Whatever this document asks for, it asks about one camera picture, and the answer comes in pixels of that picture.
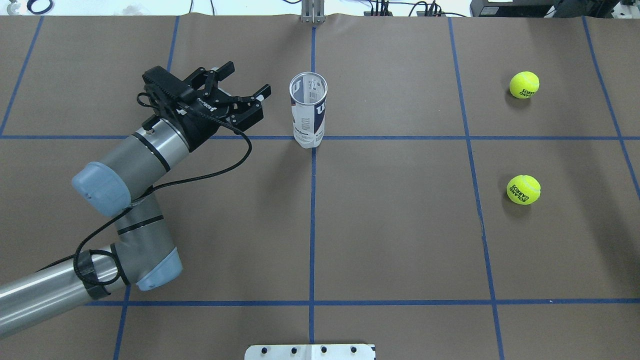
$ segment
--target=black band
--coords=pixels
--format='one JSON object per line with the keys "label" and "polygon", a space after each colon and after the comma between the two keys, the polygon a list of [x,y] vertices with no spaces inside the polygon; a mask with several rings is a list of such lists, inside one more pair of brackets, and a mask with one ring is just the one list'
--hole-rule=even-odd
{"label": "black band", "polygon": [[116,250],[116,244],[114,243],[111,244],[111,253],[113,254],[113,261],[116,263],[116,267],[120,271],[120,277],[122,278],[122,282],[124,282],[126,286],[131,285],[131,283],[129,282],[129,279],[124,274],[124,269],[122,268],[122,264],[120,263],[120,258],[118,257],[118,251]]}
{"label": "black band", "polygon": [[164,219],[164,216],[162,215],[158,215],[156,217],[152,217],[152,218],[148,218],[144,221],[138,222],[137,224],[133,224],[131,226],[127,226],[127,227],[123,227],[122,229],[118,230],[118,235],[122,235],[124,233],[128,233],[129,231],[135,230],[139,227],[143,227],[144,225],[149,225],[149,224],[153,224],[156,221],[160,221]]}
{"label": "black band", "polygon": [[35,12],[31,9],[31,7],[33,6],[33,3],[35,3],[36,0],[29,0],[27,1],[27,9],[33,14],[33,15],[42,15],[46,12],[48,12],[49,10],[51,10],[51,8],[53,8],[53,0],[49,0],[49,5],[47,6],[46,9],[39,11],[39,12]]}
{"label": "black band", "polygon": [[[84,275],[87,279],[98,281],[98,274],[95,273],[95,267],[89,251],[83,251],[78,255],[78,270],[80,270],[80,274]],[[84,281],[83,284],[86,292],[93,300],[100,300],[103,297],[111,295],[104,286],[91,285]]]}
{"label": "black band", "polygon": [[156,155],[156,157],[158,158],[158,161],[160,161],[160,163],[162,164],[162,166],[164,166],[164,169],[169,172],[169,170],[171,170],[171,167],[169,166],[169,163],[166,162],[166,160],[164,159],[164,156],[162,156],[162,154],[160,154],[160,152],[153,146],[151,145],[151,143],[145,139],[144,136],[138,134],[138,133],[133,133],[133,136],[135,136],[138,140],[140,140],[140,142],[147,147],[147,149],[149,149],[149,151],[151,153],[153,153],[153,155]]}

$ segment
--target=cylindrical container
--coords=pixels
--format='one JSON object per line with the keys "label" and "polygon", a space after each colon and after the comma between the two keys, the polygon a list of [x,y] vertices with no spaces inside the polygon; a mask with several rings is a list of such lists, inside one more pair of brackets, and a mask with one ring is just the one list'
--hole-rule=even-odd
{"label": "cylindrical container", "polygon": [[326,80],[315,72],[302,72],[289,84],[293,137],[300,146],[317,147],[324,136]]}

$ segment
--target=light blue cap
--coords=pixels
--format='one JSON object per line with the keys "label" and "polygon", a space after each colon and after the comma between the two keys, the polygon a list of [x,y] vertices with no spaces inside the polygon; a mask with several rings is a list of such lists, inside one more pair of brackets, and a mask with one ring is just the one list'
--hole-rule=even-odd
{"label": "light blue cap", "polygon": [[92,161],[74,176],[71,184],[96,210],[113,217],[131,203],[129,188],[110,167]]}
{"label": "light blue cap", "polygon": [[182,272],[182,262],[178,255],[178,248],[174,247],[173,250],[160,261],[160,264],[145,275],[140,281],[136,282],[136,285],[142,291],[148,291],[158,286],[162,286],[171,280],[175,279]]}

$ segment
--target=tennis ball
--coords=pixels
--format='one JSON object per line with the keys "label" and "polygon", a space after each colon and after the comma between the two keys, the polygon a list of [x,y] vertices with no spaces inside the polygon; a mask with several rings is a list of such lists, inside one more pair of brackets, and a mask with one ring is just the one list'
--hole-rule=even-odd
{"label": "tennis ball", "polygon": [[516,74],[509,83],[511,95],[518,99],[528,99],[538,91],[540,80],[531,71],[523,71]]}
{"label": "tennis ball", "polygon": [[533,204],[540,197],[540,183],[533,176],[518,175],[507,184],[507,196],[516,204]]}

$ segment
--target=robotic arm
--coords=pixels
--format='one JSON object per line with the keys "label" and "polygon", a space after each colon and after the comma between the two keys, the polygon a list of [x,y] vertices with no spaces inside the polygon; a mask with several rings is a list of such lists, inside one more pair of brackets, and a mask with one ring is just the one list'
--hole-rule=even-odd
{"label": "robotic arm", "polygon": [[[74,255],[0,287],[0,338],[130,283],[147,291],[180,274],[182,263],[153,192],[223,174],[248,157],[251,142],[244,131],[262,120],[262,101],[271,95],[271,87],[264,85],[248,97],[231,96],[218,83],[234,70],[230,61],[212,70],[199,68],[184,81],[162,67],[144,73],[145,92],[138,102],[153,108],[154,115],[72,180],[80,195],[112,220],[89,235]],[[141,96],[148,97],[149,104]],[[240,161],[219,172],[153,186],[221,126],[247,141],[248,151]],[[120,242],[82,251],[88,240],[114,223]]]}

